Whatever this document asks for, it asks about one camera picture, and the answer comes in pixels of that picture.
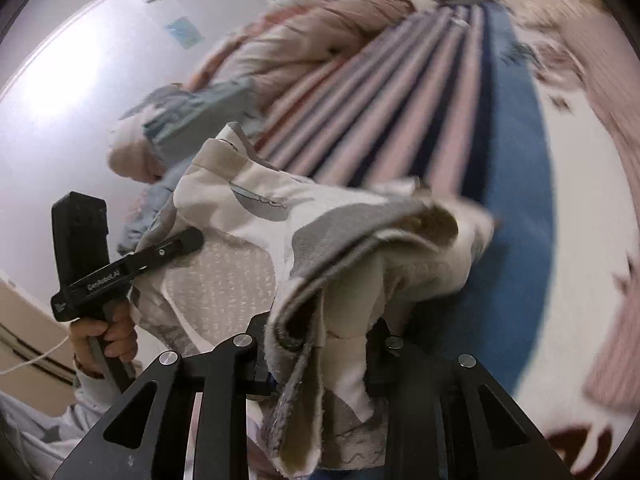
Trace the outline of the person's left hand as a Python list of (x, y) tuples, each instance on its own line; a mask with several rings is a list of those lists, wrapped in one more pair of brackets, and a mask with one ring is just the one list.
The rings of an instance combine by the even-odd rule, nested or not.
[(68, 329), (70, 330), (70, 343), (74, 349), (76, 366), (78, 370), (88, 376), (95, 378), (102, 376), (101, 367), (91, 351), (90, 337), (101, 339), (104, 342), (104, 356), (107, 358), (130, 363), (138, 353), (136, 323), (131, 317), (128, 300), (120, 300), (113, 304), (111, 322), (78, 318), (70, 324)]

